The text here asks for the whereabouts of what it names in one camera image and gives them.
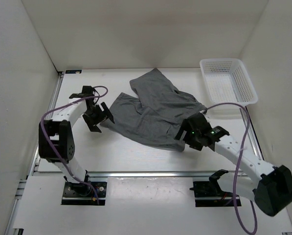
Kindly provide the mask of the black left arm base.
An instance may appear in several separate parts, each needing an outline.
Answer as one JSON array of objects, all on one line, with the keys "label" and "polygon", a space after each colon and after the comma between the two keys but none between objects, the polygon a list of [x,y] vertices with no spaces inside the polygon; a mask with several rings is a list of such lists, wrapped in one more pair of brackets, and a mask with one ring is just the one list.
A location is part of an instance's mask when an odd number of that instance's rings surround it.
[{"label": "black left arm base", "polygon": [[97,192],[97,199],[91,187],[85,186],[84,184],[65,181],[61,204],[75,206],[104,206],[106,203],[107,184],[107,182],[103,181],[91,182],[91,185]]}]

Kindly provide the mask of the grey drawstring shorts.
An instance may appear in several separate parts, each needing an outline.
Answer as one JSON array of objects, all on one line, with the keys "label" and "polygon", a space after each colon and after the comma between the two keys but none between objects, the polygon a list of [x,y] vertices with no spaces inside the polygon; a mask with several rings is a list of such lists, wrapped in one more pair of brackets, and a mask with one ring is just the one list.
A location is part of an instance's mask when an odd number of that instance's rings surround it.
[{"label": "grey drawstring shorts", "polygon": [[206,107],[158,69],[131,80],[130,86],[137,97],[121,93],[109,108],[114,121],[101,126],[146,146],[182,152],[185,144],[175,140],[182,121]]}]

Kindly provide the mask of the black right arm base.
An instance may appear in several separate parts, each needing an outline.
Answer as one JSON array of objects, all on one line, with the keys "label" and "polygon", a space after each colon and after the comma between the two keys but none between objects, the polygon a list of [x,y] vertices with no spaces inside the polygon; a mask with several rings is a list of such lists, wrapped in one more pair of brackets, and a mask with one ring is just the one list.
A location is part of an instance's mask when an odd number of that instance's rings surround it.
[{"label": "black right arm base", "polygon": [[234,207],[232,191],[223,191],[218,180],[228,171],[220,169],[208,181],[194,181],[190,188],[194,192],[195,207]]}]

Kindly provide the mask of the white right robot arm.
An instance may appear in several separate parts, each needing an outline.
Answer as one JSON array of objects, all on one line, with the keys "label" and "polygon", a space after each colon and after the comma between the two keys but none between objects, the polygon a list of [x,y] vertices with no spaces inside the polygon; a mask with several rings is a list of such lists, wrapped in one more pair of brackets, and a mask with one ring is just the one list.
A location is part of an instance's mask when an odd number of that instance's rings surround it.
[{"label": "white right robot arm", "polygon": [[292,202],[292,173],[284,165],[274,166],[260,160],[220,126],[212,127],[202,113],[182,121],[175,139],[198,151],[208,147],[235,164],[248,178],[234,180],[227,170],[218,170],[210,178],[209,191],[216,196],[236,193],[254,202],[268,216],[275,216]]}]

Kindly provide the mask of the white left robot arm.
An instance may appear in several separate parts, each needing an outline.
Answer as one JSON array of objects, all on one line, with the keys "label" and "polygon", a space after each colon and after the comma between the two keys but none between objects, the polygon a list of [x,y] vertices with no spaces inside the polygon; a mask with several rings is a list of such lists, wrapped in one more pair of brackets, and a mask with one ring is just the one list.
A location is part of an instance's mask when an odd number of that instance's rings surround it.
[{"label": "white left robot arm", "polygon": [[105,86],[83,86],[80,93],[69,96],[68,103],[46,112],[39,123],[39,156],[57,166],[66,181],[75,184],[81,196],[90,194],[92,184],[88,172],[78,163],[72,128],[83,118],[90,132],[101,133],[98,125],[114,117],[100,98],[108,93]]}]

